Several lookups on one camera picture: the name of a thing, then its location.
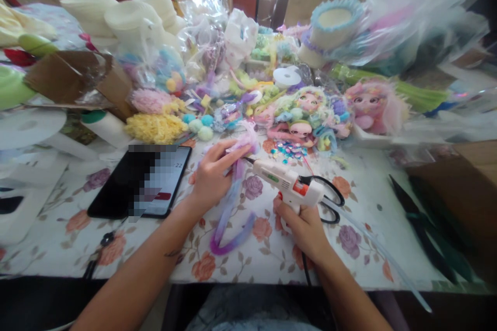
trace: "yellow fabric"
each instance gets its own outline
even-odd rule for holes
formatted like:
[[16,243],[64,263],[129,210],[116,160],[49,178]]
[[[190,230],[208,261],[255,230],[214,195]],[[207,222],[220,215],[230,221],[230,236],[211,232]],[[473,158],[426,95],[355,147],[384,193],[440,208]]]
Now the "yellow fabric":
[[22,34],[34,34],[49,40],[57,37],[57,31],[48,23],[0,4],[0,48],[19,45],[17,38]]

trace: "tattoo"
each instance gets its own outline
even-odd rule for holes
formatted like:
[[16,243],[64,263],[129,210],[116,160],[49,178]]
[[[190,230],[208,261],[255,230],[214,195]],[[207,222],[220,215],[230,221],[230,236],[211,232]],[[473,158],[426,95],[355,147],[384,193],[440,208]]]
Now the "tattoo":
[[171,252],[164,253],[164,257],[174,257],[181,252],[181,249],[173,250]]

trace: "glue bottle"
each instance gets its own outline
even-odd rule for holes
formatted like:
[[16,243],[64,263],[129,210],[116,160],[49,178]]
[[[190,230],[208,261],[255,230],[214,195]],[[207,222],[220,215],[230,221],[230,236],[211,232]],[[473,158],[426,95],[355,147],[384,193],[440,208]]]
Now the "glue bottle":
[[124,123],[104,110],[83,111],[81,124],[116,148],[122,148],[132,140],[124,131]]

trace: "phone screen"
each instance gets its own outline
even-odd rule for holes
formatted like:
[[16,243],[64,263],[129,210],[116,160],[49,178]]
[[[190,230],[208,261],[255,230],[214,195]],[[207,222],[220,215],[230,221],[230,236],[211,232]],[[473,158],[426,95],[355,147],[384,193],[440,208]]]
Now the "phone screen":
[[166,151],[144,151],[155,148],[135,146],[124,155],[88,208],[88,216],[167,217],[192,148],[161,146]]

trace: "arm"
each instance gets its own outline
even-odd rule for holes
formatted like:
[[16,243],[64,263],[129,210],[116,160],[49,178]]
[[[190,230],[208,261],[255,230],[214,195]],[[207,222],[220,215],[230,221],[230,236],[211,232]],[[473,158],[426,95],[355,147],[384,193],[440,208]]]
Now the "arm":
[[225,171],[250,148],[224,156],[235,142],[221,141],[207,152],[192,193],[98,291],[72,331],[126,331],[140,326],[174,270],[189,232],[231,186],[231,175],[225,176]]
[[347,330],[391,330],[388,322],[357,284],[323,230],[317,207],[301,206],[298,216],[280,201],[276,211],[290,226],[295,242],[315,264],[333,314]]

